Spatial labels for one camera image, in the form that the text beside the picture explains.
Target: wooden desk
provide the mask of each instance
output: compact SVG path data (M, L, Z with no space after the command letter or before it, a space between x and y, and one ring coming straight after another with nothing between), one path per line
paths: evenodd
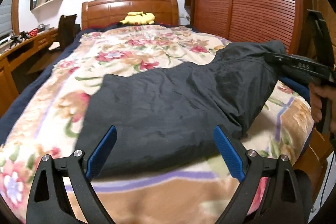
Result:
M13 70L40 50L50 47L57 34L58 29L44 32L0 55L0 117L19 95L11 74Z

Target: yellow stuffed toy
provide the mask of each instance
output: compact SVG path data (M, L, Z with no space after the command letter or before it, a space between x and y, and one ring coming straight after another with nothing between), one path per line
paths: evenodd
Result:
M122 24L144 25L153 24L155 16L152 13L144 12L129 12L124 20L120 21Z

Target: window blind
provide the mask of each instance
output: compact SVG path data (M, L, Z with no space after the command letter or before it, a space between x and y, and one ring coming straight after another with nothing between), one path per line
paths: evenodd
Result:
M12 32L12 0L3 0L0 4L0 37Z

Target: human hand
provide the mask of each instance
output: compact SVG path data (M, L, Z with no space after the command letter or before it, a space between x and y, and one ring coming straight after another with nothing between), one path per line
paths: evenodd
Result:
M336 88L332 86L318 86L309 83L309 95L311 105L311 116L315 122L322 119L322 101L321 97L328 98L331 101L331 122L330 132L336 134Z

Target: bedspread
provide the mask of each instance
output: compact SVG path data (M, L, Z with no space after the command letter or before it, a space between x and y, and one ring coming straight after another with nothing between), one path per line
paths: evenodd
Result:
M37 91L0 149L0 193L25 222L29 190L44 154L65 157L82 128L92 94L107 73L131 76L155 67L171 68L185 61L212 61L228 40L189 28L131 26L91 32L79 47L58 62ZM247 149L295 163L313 127L310 107L302 97L278 82L243 140ZM65 179L76 216L84 220ZM138 177L93 181L103 205L117 223L214 223L238 186L220 155L183 168ZM261 200L261 180L250 211Z

